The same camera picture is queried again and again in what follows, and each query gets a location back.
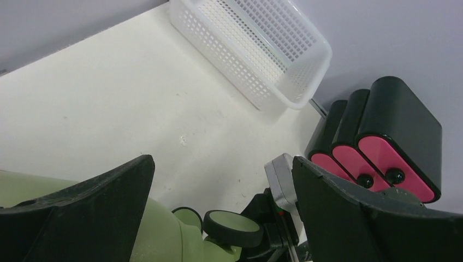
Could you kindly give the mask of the green hard-shell suitcase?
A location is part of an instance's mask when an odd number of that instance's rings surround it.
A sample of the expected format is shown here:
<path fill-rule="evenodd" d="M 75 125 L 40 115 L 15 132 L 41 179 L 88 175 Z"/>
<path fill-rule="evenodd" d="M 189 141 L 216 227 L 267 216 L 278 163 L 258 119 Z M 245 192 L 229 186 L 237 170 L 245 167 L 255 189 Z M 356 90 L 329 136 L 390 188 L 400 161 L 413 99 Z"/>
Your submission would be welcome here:
<path fill-rule="evenodd" d="M 75 181 L 1 171 L 1 206 L 11 207 L 75 185 Z M 148 198 L 131 261 L 238 261 L 263 240 L 263 226 L 241 214 L 189 207 L 169 211 Z"/>

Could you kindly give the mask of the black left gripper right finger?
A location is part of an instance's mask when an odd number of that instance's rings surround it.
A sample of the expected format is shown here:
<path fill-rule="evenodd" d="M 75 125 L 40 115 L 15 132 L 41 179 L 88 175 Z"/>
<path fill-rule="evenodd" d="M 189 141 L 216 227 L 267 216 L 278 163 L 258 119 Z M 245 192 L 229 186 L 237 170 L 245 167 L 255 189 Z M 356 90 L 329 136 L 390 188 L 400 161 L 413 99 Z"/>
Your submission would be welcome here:
<path fill-rule="evenodd" d="M 462 261 L 462 215 L 372 192 L 301 156 L 296 206 L 314 261 Z"/>

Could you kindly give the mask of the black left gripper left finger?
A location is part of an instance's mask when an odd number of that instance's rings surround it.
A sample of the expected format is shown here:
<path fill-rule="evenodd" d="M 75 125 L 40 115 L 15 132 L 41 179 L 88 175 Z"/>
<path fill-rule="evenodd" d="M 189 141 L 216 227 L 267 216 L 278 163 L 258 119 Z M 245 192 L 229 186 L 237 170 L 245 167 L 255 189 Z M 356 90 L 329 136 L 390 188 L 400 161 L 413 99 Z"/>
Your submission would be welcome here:
<path fill-rule="evenodd" d="M 1 209 L 1 261 L 129 261 L 155 173 L 152 156 Z"/>

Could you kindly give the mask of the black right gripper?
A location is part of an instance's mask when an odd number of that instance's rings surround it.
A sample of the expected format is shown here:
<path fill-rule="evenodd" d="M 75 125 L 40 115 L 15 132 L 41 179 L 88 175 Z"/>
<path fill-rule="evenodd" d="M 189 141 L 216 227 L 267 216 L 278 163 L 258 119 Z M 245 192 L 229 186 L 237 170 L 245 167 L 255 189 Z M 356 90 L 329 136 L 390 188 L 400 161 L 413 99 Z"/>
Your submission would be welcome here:
<path fill-rule="evenodd" d="M 243 248 L 240 261 L 311 261 L 311 247 L 301 242 L 292 216 L 279 208 L 270 188 L 256 194 L 241 213 L 263 227 L 263 238 L 259 246 Z"/>

